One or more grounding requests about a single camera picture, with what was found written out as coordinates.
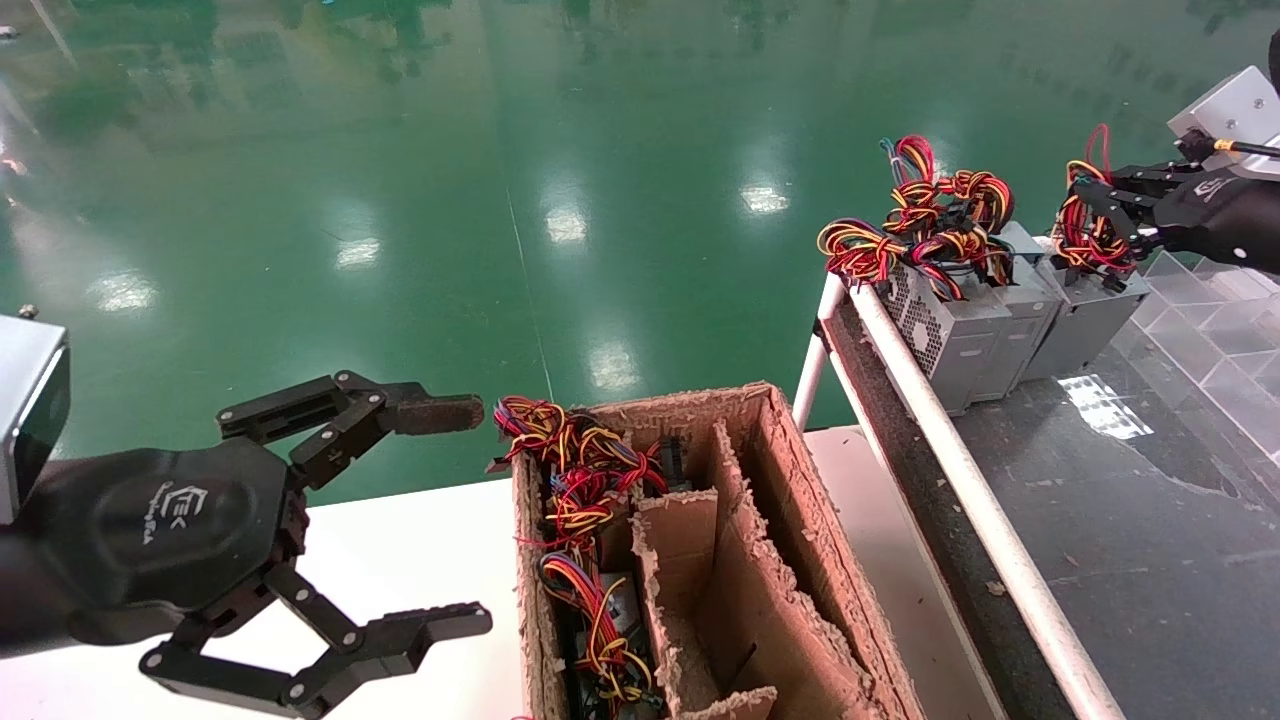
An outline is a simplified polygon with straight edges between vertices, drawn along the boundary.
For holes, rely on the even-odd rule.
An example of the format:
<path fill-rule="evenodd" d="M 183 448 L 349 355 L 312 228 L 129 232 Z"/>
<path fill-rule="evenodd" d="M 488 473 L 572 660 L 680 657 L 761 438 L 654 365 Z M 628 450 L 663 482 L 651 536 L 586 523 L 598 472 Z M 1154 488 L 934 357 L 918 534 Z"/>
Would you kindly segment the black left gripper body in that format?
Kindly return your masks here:
<path fill-rule="evenodd" d="M 137 448 L 47 466 L 15 518 L 15 648 L 172 634 L 305 550 L 306 502 L 260 445 Z"/>

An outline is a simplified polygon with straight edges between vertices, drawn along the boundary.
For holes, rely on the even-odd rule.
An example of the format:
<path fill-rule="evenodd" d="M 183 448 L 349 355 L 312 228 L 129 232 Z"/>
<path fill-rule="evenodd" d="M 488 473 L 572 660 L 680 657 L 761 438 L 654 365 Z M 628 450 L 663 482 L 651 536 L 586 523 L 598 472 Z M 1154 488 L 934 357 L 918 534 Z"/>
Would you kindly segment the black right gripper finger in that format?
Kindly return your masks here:
<path fill-rule="evenodd" d="M 1185 161 L 1161 161 L 1153 165 L 1130 164 L 1114 168 L 1106 184 L 1108 201 L 1160 201 L 1201 179 L 1201 165 Z"/>
<path fill-rule="evenodd" d="M 1140 229 L 1155 224 L 1157 201 L 1108 201 L 1108 178 L 1071 181 L 1071 252 L 1078 256 L 1144 256 Z"/>

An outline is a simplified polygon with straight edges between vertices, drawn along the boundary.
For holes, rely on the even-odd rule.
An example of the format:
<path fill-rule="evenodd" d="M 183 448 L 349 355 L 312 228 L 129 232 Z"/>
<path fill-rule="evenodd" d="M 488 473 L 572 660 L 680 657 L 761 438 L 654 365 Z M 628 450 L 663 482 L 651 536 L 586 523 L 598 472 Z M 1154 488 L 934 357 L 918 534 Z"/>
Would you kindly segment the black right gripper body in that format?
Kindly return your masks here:
<path fill-rule="evenodd" d="M 1230 169 L 1156 165 L 1166 186 L 1151 211 L 1149 242 L 1219 264 L 1279 273 L 1279 183 Z"/>

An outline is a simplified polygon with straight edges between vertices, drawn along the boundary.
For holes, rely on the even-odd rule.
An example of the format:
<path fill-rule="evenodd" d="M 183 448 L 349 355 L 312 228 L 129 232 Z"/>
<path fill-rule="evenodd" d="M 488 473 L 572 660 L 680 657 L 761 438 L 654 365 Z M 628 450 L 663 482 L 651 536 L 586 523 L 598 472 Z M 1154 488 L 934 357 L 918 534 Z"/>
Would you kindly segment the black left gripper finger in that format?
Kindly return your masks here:
<path fill-rule="evenodd" d="M 289 487 L 321 489 L 388 434 L 436 436 L 476 429 L 477 395 L 430 395 L 417 382 L 376 383 L 356 372 L 321 375 L 218 413 L 223 439 L 260 446 L 305 433 L 288 456 Z"/>
<path fill-rule="evenodd" d="M 326 643 L 325 652 L 293 674 L 205 655 L 211 638 L 248 618 L 248 600 L 283 603 Z M 140 670 L 174 694 L 280 717 L 324 719 L 370 682 L 415 674 L 434 644 L 483 635 L 492 626 L 492 615 L 477 602 L 392 612 L 358 625 L 293 566 L 276 562 L 229 600 L 188 614 L 145 655 Z"/>

